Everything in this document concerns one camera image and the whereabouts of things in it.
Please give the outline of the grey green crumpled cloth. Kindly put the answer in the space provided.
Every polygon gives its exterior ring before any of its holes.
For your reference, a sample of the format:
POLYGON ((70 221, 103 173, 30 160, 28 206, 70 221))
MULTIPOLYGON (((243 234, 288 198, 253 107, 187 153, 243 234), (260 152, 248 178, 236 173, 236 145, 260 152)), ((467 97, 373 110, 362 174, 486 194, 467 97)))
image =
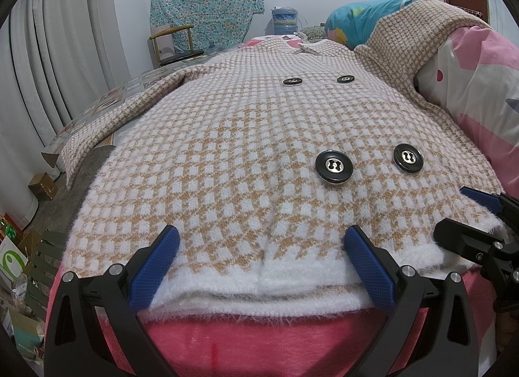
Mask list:
POLYGON ((311 26, 306 27, 299 31, 297 35, 303 40, 308 42, 320 41, 326 38, 325 27, 320 26, 311 26))

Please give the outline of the white pleated curtain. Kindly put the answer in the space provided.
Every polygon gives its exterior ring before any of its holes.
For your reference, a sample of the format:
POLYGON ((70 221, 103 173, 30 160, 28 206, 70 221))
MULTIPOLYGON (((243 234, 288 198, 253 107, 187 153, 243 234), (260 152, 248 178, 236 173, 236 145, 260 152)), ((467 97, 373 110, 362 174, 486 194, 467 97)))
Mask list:
POLYGON ((41 156, 102 94, 129 80, 115 0, 17 0, 1 26, 1 211, 20 227, 38 200, 28 188, 59 170, 41 156))

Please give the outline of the pink white patterned duvet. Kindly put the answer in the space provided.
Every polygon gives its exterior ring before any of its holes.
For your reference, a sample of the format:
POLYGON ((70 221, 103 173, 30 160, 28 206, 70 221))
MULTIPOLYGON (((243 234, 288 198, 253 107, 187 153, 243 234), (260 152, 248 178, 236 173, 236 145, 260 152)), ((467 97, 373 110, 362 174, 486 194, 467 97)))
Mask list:
POLYGON ((417 72, 418 92, 447 111, 518 196, 518 47, 493 29, 453 32, 417 72))

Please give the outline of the teal floral hanging cloth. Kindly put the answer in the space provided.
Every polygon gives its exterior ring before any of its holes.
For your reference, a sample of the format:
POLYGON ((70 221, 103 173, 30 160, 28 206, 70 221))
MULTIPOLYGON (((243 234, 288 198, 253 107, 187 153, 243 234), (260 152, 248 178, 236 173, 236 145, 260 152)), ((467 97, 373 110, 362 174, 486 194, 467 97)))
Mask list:
POLYGON ((193 26, 197 50, 220 50, 244 41, 264 0, 151 0, 150 24, 193 26))

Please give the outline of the small cardboard box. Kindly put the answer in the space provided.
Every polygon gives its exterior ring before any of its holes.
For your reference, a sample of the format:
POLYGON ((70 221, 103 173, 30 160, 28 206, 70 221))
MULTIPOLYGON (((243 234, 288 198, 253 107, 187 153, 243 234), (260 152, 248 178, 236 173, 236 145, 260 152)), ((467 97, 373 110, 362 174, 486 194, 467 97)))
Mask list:
POLYGON ((46 172, 34 175, 28 188, 38 201, 52 201, 58 193, 58 187, 46 172))

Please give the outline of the blue striped pillow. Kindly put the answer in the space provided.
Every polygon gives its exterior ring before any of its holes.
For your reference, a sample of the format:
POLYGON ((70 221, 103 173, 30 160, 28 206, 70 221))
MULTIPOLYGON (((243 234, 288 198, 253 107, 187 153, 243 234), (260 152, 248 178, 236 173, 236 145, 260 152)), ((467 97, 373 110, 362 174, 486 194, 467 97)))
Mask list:
POLYGON ((345 45, 350 50, 370 38, 377 22, 417 0, 371 0, 346 4, 335 9, 325 22, 329 40, 345 45))

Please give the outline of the black coat button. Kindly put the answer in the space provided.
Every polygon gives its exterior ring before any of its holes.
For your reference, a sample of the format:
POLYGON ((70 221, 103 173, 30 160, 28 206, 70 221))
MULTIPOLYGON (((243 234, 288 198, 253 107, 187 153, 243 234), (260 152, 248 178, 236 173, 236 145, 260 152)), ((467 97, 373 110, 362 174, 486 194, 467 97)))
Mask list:
POLYGON ((393 150, 393 161, 403 172, 415 174, 424 165, 421 153, 410 144, 398 144, 393 150))
POLYGON ((320 152, 315 159, 315 168, 319 177, 332 185, 344 184, 354 171, 350 158, 337 150, 320 152))
POLYGON ((298 86, 301 83, 303 83, 303 80, 300 77, 289 77, 283 81, 285 86, 298 86))
POLYGON ((350 74, 347 74, 347 75, 343 75, 343 76, 340 76, 337 78, 337 82, 338 83, 341 83, 341 84, 346 84, 346 83, 351 83, 355 80, 355 76, 354 75, 350 75, 350 74))

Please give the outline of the blue water jug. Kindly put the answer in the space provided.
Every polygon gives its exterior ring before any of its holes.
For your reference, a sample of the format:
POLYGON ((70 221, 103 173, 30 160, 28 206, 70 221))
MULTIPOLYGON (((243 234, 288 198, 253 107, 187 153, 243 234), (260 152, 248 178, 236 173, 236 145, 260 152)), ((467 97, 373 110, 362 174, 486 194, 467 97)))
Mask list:
POLYGON ((275 35, 294 35, 298 31, 298 11, 289 6, 277 6, 271 10, 275 35))

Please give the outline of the white green printed box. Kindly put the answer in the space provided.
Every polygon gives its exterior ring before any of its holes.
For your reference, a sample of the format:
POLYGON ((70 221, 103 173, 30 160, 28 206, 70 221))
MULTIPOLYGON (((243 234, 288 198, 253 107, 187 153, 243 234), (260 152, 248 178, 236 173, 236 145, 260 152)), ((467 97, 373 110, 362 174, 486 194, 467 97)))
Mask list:
POLYGON ((3 279, 13 283, 26 268, 28 258, 6 237, 0 245, 0 266, 3 279))

